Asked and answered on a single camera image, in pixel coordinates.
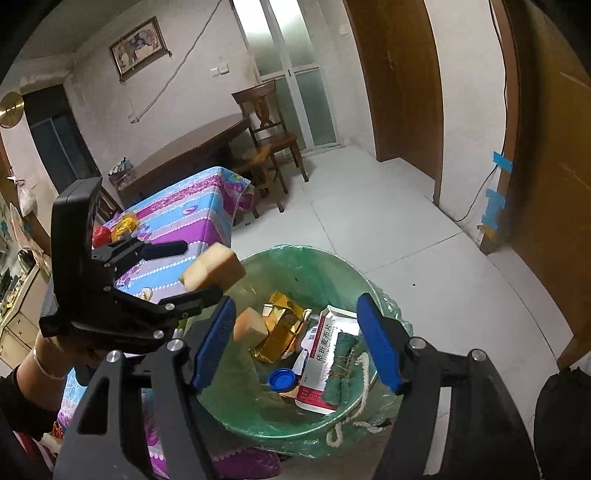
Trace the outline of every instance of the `colorful bedsheet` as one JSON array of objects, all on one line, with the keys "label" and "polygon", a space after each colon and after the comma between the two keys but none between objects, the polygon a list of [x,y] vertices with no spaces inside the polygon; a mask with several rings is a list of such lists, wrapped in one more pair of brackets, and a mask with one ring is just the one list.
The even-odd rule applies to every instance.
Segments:
[{"label": "colorful bedsheet", "polygon": [[[153,303],[186,292],[178,280],[180,274],[209,245],[220,242],[230,246],[234,215],[237,210],[249,210],[253,199],[254,190],[248,180],[225,168],[213,167],[126,210],[135,212],[140,221],[133,233],[137,238],[153,244],[185,240],[189,250],[177,257],[140,261],[118,280],[117,288],[135,296],[139,296],[142,289],[149,288]],[[114,218],[106,226],[112,228],[118,219]],[[84,390],[76,382],[74,371],[70,372],[58,415],[64,430],[70,424]],[[155,473],[166,476],[165,459],[152,417],[150,392],[144,392],[143,396],[152,467]],[[274,453],[242,449],[237,445],[229,451],[211,453],[214,459],[218,458],[215,465],[221,476],[230,476],[230,472],[237,469],[243,473],[249,471],[248,478],[268,478],[279,471]]]}]

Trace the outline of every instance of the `human hand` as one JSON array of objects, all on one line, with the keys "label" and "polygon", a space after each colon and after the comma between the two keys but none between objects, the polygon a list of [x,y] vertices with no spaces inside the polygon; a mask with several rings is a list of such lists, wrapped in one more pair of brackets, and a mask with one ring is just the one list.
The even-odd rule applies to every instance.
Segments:
[{"label": "human hand", "polygon": [[95,350],[92,346],[73,336],[44,338],[41,332],[35,340],[37,359],[41,366],[54,377],[68,374],[74,365],[89,365],[97,368],[107,352]]}]

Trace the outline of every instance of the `sleeve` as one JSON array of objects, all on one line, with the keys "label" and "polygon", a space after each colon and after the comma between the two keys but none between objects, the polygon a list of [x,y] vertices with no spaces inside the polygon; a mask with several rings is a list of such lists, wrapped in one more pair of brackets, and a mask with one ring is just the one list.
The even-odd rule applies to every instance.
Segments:
[{"label": "sleeve", "polygon": [[27,400],[18,387],[17,368],[6,378],[0,377],[0,410],[15,432],[41,440],[57,419],[56,411],[45,410]]}]

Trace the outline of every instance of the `white rope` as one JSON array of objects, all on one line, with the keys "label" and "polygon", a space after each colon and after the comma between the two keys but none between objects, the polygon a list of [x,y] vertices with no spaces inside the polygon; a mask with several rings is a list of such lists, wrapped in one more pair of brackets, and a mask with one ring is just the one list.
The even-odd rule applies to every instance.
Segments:
[{"label": "white rope", "polygon": [[[365,406],[367,404],[368,394],[369,394],[369,355],[367,354],[367,352],[364,352],[361,355],[359,355],[357,357],[357,360],[355,361],[355,364],[356,365],[361,364],[361,366],[363,368],[363,393],[361,394],[361,403],[355,413],[353,413],[351,416],[349,416],[346,419],[335,424],[335,435],[336,435],[335,439],[333,439],[332,430],[326,434],[326,443],[330,447],[338,448],[342,445],[342,443],[343,443],[343,425],[349,423],[351,420],[353,420],[353,419],[357,418],[359,415],[361,415],[363,413],[363,411],[365,410]],[[356,427],[366,428],[370,433],[379,433],[384,429],[383,427],[375,427],[365,421],[354,421],[353,425]]]}]

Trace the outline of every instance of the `tiled floor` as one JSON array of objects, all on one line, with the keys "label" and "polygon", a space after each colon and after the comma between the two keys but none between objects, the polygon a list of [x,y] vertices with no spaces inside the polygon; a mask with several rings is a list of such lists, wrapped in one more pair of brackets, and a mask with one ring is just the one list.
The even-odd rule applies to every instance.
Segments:
[{"label": "tiled floor", "polygon": [[[258,220],[249,214],[234,230],[238,255],[302,244],[350,261],[398,302],[416,335],[448,352],[487,351],[531,434],[537,396],[557,372],[555,355],[571,333],[527,266],[511,250],[482,255],[430,202],[433,181],[402,160],[378,163],[347,147],[310,157],[306,167],[308,183],[293,166],[284,168],[290,185],[284,213],[265,202]],[[429,473],[439,469],[448,417],[447,391]],[[352,471],[370,478],[385,439],[368,439],[341,458],[290,460],[281,478],[336,480],[345,472],[353,478]]]}]

